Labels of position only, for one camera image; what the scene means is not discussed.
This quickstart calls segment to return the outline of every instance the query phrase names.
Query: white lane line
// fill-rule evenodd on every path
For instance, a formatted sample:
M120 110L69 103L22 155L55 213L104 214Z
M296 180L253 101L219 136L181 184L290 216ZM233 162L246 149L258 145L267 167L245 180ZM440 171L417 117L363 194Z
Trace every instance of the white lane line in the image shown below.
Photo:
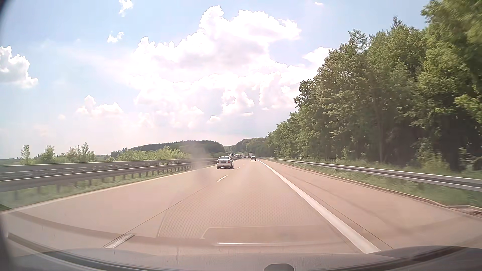
M172 174L172 175L168 175L168 176L161 176L161 177L156 177L156 178L147 179L147 180L143 180L143 181L137 181L137 182L133 182L133 183L122 184L122 185L117 185L117 186L113 186L113 187L109 187L109 188L104 188L104 189L94 190L94 191L90 191L90 192L75 194L75 195L67 196L67 197L64 197L64 198L49 200L49 201L41 202L41 203L34 203L34 204L31 204L31 205L26 205L26 206L22 206L22 207L18 207L18 208L12 208L12 209L9 209L9 210L1 211L0 215L8 214L8 213L11 213L11 212L16 212L16 211L23 211L23 210L26 210L26 209L30 209L30 208L33 208L33 207L39 207L39 206L46 205L46 204L51 204L51 203L65 201L65 200L75 199L75 198L87 196L87 195L90 195L90 194L101 193L101 192L105 192L105 191L109 191L109 190L119 189L119 188L126 187L126 186L137 185L137 184L141 184L141 183L155 181L155 180L159 180L159 179L162 179L162 178L178 176L178 175L189 173L189 172L196 172L198 170L210 168L210 167L213 167L213 166L216 166L216 165L211 165L211 166L207 166L207 167L203 167L203 168L184 171L184 172L181 172L181 173L176 173L176 174Z
M116 239L114 239L112 242L106 244L104 246L104 248L116 248L118 247L121 243L129 240L131 237L133 237L134 234L133 233L126 233L126 234L123 234L119 237L117 237Z
M281 174L276 172L267 164L261 162L263 165L268 167L274 174L276 174L281 180L283 180L291 189L293 189L298 195L300 195L311 207L313 207L320 215L322 215L328 222L330 222L337 230L339 230L343 235L345 235L357 248L359 248L363 253L372 253L380 251L375 245L370 241L366 240L358 232L348 226L345 222L335 216L332 212L328 211L323 207L318 201L314 200L312 197L308 196L303 190L298 188L288 179L283 177Z
M227 177L227 175L224 176L224 177L222 177L221 179L217 180L216 182L218 182L218 181L220 181L220 180L222 180L222 179L224 179L224 178L226 178L226 177Z

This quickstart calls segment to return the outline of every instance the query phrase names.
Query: windshield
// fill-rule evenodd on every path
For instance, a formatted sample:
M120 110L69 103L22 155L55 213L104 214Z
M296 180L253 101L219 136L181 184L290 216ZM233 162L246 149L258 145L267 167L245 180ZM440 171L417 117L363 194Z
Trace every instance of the windshield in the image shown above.
M166 270L482 248L481 3L6 1L0 235Z

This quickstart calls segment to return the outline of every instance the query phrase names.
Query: distant vehicle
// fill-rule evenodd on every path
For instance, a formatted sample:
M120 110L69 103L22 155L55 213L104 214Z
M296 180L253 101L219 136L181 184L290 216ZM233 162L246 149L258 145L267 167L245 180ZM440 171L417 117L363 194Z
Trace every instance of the distant vehicle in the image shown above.
M227 168L230 168L230 169L234 168L234 162L231 159L231 157L221 156L217 159L216 168L220 169L220 168L223 168L223 167L227 167Z

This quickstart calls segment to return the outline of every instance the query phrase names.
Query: highway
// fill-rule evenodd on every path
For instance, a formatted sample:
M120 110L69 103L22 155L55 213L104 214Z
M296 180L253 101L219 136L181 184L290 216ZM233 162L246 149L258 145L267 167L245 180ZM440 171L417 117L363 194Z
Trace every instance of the highway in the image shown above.
M482 248L480 217L266 160L88 192L4 211L0 218L6 233L59 250L187 255Z

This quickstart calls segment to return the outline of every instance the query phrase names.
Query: car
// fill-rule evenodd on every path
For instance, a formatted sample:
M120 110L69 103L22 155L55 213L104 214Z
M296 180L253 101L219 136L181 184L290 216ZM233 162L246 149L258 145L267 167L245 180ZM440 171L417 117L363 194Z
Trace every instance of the car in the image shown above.
M217 159L216 168L220 169L220 168L223 168L223 167L227 167L227 168L230 168L230 169L234 168L234 162L231 159L231 157L221 156Z

